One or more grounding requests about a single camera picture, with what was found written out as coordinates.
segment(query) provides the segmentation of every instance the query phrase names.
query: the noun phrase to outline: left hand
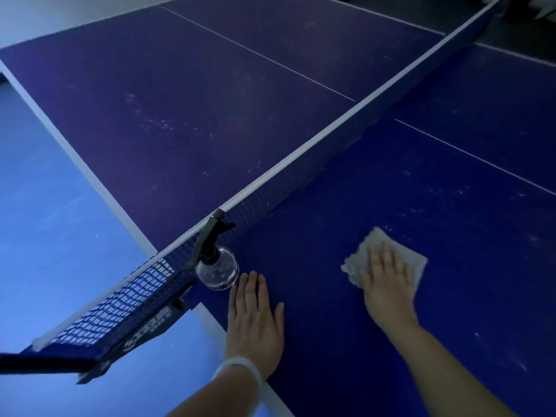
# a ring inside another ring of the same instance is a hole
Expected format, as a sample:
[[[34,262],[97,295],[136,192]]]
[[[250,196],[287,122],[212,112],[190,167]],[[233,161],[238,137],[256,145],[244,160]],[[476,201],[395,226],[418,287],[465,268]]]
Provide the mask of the left hand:
[[[254,271],[243,273],[239,286],[230,290],[225,358],[251,360],[266,380],[276,370],[283,350],[284,303],[278,304],[273,316],[265,277]]]

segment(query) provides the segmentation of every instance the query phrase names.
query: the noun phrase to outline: blue floor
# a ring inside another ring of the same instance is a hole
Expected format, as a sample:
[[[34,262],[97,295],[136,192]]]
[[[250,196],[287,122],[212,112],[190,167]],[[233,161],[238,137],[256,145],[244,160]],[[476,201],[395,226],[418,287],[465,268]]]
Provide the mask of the blue floor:
[[[17,352],[147,258],[7,84],[0,134],[0,351]],[[221,361],[188,312],[87,385],[75,385],[75,375],[0,376],[0,410],[2,417],[163,416]],[[257,415],[268,411],[261,406]]]

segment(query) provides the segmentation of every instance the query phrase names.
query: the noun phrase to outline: cloth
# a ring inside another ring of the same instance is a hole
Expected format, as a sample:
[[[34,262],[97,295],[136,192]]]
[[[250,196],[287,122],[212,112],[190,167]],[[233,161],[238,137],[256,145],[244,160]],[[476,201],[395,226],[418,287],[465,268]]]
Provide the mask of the cloth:
[[[406,246],[402,246],[398,242],[394,241],[379,227],[374,227],[369,235],[365,237],[365,240],[363,240],[363,242],[359,245],[357,252],[346,258],[344,264],[340,266],[340,268],[348,274],[349,281],[361,288],[359,271],[365,269],[372,275],[371,268],[369,266],[369,245],[373,244],[379,247],[383,243],[389,245],[392,250],[396,252],[409,266],[413,276],[413,284],[415,285],[415,289],[417,289],[428,259],[425,256],[420,255],[419,253],[414,252]]]

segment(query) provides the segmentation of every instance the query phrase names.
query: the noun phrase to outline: white center line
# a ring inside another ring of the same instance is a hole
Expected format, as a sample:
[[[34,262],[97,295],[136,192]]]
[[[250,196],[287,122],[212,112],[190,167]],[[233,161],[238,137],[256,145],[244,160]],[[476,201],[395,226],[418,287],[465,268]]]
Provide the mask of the white center line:
[[[467,154],[467,155],[469,155],[470,157],[475,158],[476,160],[479,160],[479,161],[481,161],[481,162],[484,162],[485,164],[489,164],[491,167],[497,168],[497,169],[499,169],[500,171],[505,172],[506,174],[510,174],[510,175],[512,175],[513,177],[518,178],[519,180],[524,181],[524,182],[527,183],[527,184],[531,184],[532,186],[535,186],[536,188],[541,189],[542,191],[545,191],[546,193],[549,193],[549,194],[551,194],[551,195],[553,195],[553,196],[556,196],[556,193],[554,193],[553,191],[551,191],[551,190],[549,190],[549,189],[546,189],[546,188],[544,188],[543,186],[539,186],[538,184],[533,183],[532,181],[526,180],[526,179],[524,179],[523,177],[520,177],[520,176],[517,175],[517,174],[513,174],[512,172],[508,171],[507,169],[500,168],[499,166],[497,166],[497,165],[495,165],[495,164],[493,164],[493,163],[491,163],[491,162],[488,162],[487,160],[483,160],[483,158],[479,158],[478,156],[476,156],[476,155],[474,155],[474,154],[472,154],[472,153],[469,153],[469,152],[467,152],[467,151],[464,151],[463,149],[460,149],[460,148],[458,148],[457,146],[451,145],[451,144],[449,144],[448,142],[445,142],[445,141],[442,140],[442,139],[438,139],[437,137],[434,137],[432,134],[426,133],[426,132],[424,132],[424,131],[418,129],[417,127],[413,127],[412,125],[408,125],[407,123],[404,123],[402,120],[399,120],[399,119],[397,119],[397,118],[394,118],[394,120],[396,120],[398,123],[401,123],[401,124],[403,124],[403,125],[406,125],[406,126],[412,128],[413,130],[417,130],[419,133],[426,134],[428,137],[431,137],[431,138],[433,138],[433,139],[435,139],[435,140],[438,140],[439,142],[442,142],[443,144],[448,145],[448,146],[451,147],[451,148],[457,149],[458,151],[463,152],[464,154]]]
[[[226,39],[227,41],[230,41],[230,42],[232,42],[232,43],[238,45],[239,47],[246,49],[247,51],[250,51],[250,52],[252,52],[252,53],[254,53],[254,54],[257,54],[258,56],[261,56],[261,57],[263,57],[264,59],[266,59],[266,60],[268,60],[268,61],[270,61],[270,62],[273,62],[274,64],[277,64],[277,65],[279,65],[279,66],[281,66],[281,67],[284,67],[284,69],[289,70],[289,71],[291,71],[291,72],[293,72],[293,73],[295,73],[295,74],[298,74],[299,76],[304,77],[305,79],[310,80],[311,82],[316,83],[317,85],[322,86],[323,88],[326,88],[326,89],[328,89],[328,90],[331,90],[332,92],[338,94],[339,96],[342,96],[342,97],[344,97],[344,98],[346,98],[346,99],[349,99],[351,102],[357,102],[355,99],[352,99],[352,98],[350,98],[350,97],[348,97],[348,96],[345,96],[343,93],[340,93],[340,92],[338,92],[337,90],[333,90],[333,89],[329,88],[328,86],[323,85],[322,83],[318,83],[317,81],[314,81],[313,79],[311,79],[310,77],[305,76],[304,74],[301,74],[301,73],[299,73],[299,72],[296,72],[295,70],[292,70],[292,69],[290,69],[289,67],[286,67],[285,65],[280,64],[279,62],[274,61],[273,59],[268,58],[267,56],[264,56],[264,55],[258,53],[257,51],[253,51],[251,48],[247,48],[246,46],[241,45],[239,42],[235,42],[233,39],[227,38],[226,36],[221,35],[221,34],[219,34],[218,32],[215,32],[215,31],[212,30],[212,29],[209,29],[209,28],[207,28],[207,27],[204,27],[203,25],[198,24],[196,21],[193,21],[193,20],[191,20],[191,19],[186,18],[185,16],[182,16],[182,15],[179,14],[179,13],[176,13],[176,12],[171,11],[169,8],[166,8],[166,7],[164,7],[164,6],[160,6],[160,8],[166,10],[167,12],[170,12],[170,13],[172,13],[172,14],[175,14],[175,15],[178,16],[178,17],[181,17],[183,20],[187,20],[188,22],[194,24],[195,26],[198,26],[198,27],[200,27],[200,28],[203,28],[203,29],[205,29],[205,30],[208,30],[209,32],[212,32],[213,34],[218,35],[220,38],[224,38],[224,39]]]

